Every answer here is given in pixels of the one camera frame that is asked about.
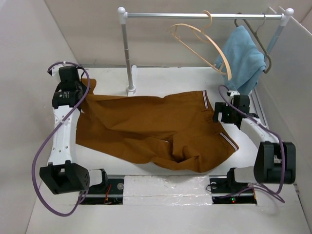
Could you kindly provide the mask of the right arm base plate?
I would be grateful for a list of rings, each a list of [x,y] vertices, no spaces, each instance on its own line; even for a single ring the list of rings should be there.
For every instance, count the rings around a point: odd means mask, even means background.
[[[206,191],[212,196],[213,205],[257,204],[254,190],[248,183],[230,181],[225,175],[209,177]]]

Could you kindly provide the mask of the brown trousers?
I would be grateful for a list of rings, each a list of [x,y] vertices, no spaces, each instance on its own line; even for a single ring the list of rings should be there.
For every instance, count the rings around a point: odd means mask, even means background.
[[[81,104],[76,142],[135,164],[169,170],[212,170],[239,146],[220,122],[207,91],[155,96],[96,95],[96,80]]]

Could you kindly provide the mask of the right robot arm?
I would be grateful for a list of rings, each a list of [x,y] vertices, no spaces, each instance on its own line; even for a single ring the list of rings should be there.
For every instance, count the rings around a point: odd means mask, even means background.
[[[258,148],[254,166],[231,168],[225,180],[226,188],[237,192],[243,183],[292,184],[296,177],[296,148],[283,142],[261,123],[257,114],[250,112],[247,95],[235,95],[233,100],[217,102],[213,122],[234,124]]]

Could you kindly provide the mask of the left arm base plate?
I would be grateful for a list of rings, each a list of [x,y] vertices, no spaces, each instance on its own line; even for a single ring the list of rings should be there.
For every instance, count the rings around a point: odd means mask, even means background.
[[[106,185],[94,185],[80,205],[122,205],[124,191],[123,175],[109,175]]]

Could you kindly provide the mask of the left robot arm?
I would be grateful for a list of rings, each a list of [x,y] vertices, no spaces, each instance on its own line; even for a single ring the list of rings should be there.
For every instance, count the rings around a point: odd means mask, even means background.
[[[75,65],[58,69],[60,83],[52,98],[56,132],[47,166],[40,168],[39,176],[55,195],[88,189],[101,194],[109,188],[104,169],[87,170],[77,163],[76,131],[80,102],[87,90],[78,69]]]

